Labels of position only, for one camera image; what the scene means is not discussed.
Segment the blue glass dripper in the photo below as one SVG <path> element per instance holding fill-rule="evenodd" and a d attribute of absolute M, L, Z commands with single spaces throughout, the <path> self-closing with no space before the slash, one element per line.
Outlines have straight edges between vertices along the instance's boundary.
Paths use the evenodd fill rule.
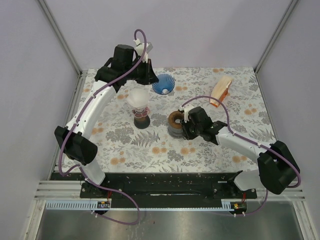
<path fill-rule="evenodd" d="M 168 95 L 175 88 L 175 79 L 170 74 L 162 73 L 157 76 L 158 82 L 152 84 L 153 91 L 158 95 Z"/>

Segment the white paper coffee filter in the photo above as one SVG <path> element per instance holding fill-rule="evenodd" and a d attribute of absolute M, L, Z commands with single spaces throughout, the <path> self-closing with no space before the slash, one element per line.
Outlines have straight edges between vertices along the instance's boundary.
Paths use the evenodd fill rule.
<path fill-rule="evenodd" d="M 126 100 L 133 110 L 143 110 L 148 106 L 150 94 L 144 89 L 135 88 L 128 93 Z"/>

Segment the clear glass pitcher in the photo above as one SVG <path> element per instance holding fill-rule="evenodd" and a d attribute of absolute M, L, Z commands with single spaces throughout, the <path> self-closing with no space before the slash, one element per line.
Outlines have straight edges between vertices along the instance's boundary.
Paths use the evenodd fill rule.
<path fill-rule="evenodd" d="M 185 134 L 181 125 L 178 125 L 178 126 L 169 125 L 168 134 L 173 138 L 177 138 L 177 139 L 185 138 Z"/>

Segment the coffee filter pack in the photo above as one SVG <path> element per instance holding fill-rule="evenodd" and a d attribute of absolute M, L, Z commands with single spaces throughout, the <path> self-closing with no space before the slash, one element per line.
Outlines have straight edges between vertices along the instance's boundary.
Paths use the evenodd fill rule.
<path fill-rule="evenodd" d="M 229 87 L 232 84 L 233 80 L 234 78 L 231 76 L 222 76 L 218 83 L 214 86 L 210 96 L 222 102 L 228 94 Z"/>

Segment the dark carafe with red rim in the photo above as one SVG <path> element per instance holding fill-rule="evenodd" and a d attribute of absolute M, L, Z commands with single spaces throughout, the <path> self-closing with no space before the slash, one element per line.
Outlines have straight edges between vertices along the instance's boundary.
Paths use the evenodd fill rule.
<path fill-rule="evenodd" d="M 134 125 L 138 128 L 138 129 L 146 129 L 149 125 L 150 125 L 150 117 L 147 115 L 145 117 L 141 117 L 141 118 L 134 118 Z"/>

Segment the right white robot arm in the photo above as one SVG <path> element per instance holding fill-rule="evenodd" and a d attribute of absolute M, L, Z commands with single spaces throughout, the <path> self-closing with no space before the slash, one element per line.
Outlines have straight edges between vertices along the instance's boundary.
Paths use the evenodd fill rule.
<path fill-rule="evenodd" d="M 264 187 L 279 195 L 296 179 L 300 172 L 291 152 L 285 143 L 274 143 L 245 138 L 235 133 L 227 123 L 212 121 L 206 111 L 188 104 L 179 108 L 183 115 L 182 134 L 187 140 L 197 137 L 217 146 L 229 148 L 248 159 L 255 161 L 257 170 L 240 171 L 228 184 L 228 194 L 239 198 L 249 189 Z"/>

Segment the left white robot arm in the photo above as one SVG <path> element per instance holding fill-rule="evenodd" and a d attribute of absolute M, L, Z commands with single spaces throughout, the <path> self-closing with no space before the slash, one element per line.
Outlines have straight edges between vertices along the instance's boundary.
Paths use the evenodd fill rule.
<path fill-rule="evenodd" d="M 81 109 L 66 126 L 57 126 L 54 131 L 60 148 L 60 174 L 68 174 L 62 170 L 62 161 L 68 157 L 82 170 L 85 178 L 93 182 L 91 192 L 98 198 L 107 195 L 109 186 L 103 182 L 106 175 L 96 159 L 98 147 L 90 141 L 92 130 L 106 105 L 127 81 L 133 80 L 140 85 L 158 82 L 148 57 L 152 48 L 150 42 L 137 43 L 135 47 L 117 45 L 113 57 L 97 71 Z"/>

